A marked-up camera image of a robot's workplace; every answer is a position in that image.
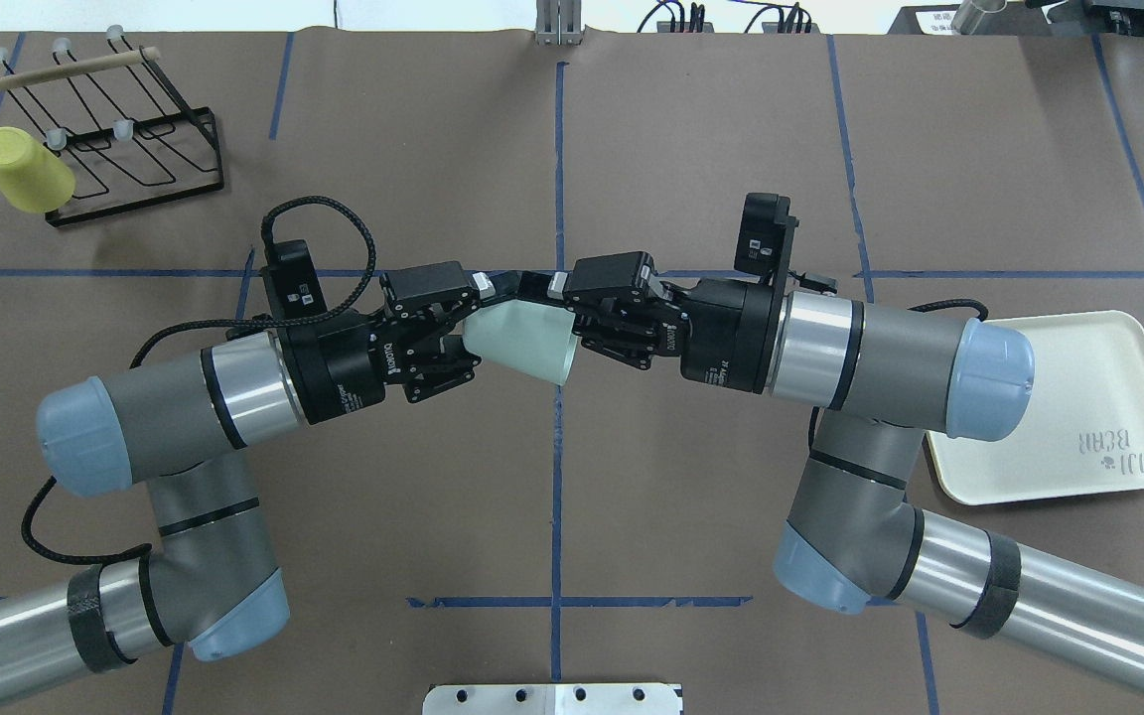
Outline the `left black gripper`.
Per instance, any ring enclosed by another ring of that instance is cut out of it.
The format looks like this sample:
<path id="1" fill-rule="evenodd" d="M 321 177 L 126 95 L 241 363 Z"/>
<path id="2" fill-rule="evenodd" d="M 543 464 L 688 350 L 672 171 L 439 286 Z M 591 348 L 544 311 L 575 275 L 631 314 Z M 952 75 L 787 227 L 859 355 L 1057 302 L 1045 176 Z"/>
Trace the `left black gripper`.
<path id="1" fill-rule="evenodd" d="M 280 329 L 305 421 L 367 408 L 384 399 L 388 386 L 402 386 L 407 402 L 418 403 L 468 383 L 480 358 L 453 329 L 474 308 L 516 297 L 521 276 L 471 272 L 456 261 L 390 270 L 378 281 L 384 309 Z"/>

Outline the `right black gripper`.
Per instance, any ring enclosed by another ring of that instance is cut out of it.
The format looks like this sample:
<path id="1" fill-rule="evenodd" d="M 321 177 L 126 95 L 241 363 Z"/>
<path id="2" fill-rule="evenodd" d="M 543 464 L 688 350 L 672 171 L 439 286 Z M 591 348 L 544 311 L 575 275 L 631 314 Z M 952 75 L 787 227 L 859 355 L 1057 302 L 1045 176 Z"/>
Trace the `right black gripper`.
<path id="1" fill-rule="evenodd" d="M 680 358 L 696 383 L 760 394 L 782 313 L 782 289 L 769 283 L 704 279 L 693 288 L 653 286 L 645 252 L 577 259 L 555 272 L 546 295 L 572 304 L 575 332 L 590 352 L 635 370 Z"/>

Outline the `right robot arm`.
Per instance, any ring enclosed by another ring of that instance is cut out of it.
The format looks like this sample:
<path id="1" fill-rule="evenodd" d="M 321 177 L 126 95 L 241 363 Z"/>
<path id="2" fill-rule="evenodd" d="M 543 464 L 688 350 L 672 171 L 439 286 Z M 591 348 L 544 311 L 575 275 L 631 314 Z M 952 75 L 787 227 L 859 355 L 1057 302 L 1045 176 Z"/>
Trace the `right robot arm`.
<path id="1" fill-rule="evenodd" d="M 1144 273 L 882 275 L 896 305 L 975 297 L 995 316 L 1122 311 Z M 1144 693 L 942 615 L 849 615 L 777 583 L 807 410 L 627 370 L 581 350 L 555 398 L 554 682 L 662 680 L 686 714 L 1144 714 Z M 962 505 L 917 448 L 908 500 L 1144 587 L 1144 492 Z"/>

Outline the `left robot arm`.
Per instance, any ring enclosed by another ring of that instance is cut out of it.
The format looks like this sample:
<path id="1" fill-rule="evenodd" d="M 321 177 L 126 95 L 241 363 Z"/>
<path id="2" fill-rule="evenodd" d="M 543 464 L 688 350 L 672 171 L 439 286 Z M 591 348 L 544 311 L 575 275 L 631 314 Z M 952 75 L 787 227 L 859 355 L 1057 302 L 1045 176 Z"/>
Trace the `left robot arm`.
<path id="1" fill-rule="evenodd" d="M 38 438 L 49 395 L 100 376 L 113 383 L 146 339 L 193 320 L 267 312 L 255 252 L 228 275 L 0 275 L 0 602 L 66 589 L 80 567 L 50 561 L 19 534 L 54 474 Z M 432 684 L 548 680 L 549 612 L 442 607 L 450 597 L 550 593 L 553 384 L 511 370 L 412 404 L 402 390 L 341 418 L 235 451 L 227 432 L 200 445 L 172 415 L 153 477 L 79 495 L 55 485 L 35 538 L 65 555 L 162 542 L 154 493 L 219 476 L 243 459 L 246 496 L 267 524 L 289 619 L 241 654 L 204 661 L 173 635 L 146 634 L 130 664 L 31 696 L 19 712 L 419 712 Z"/>

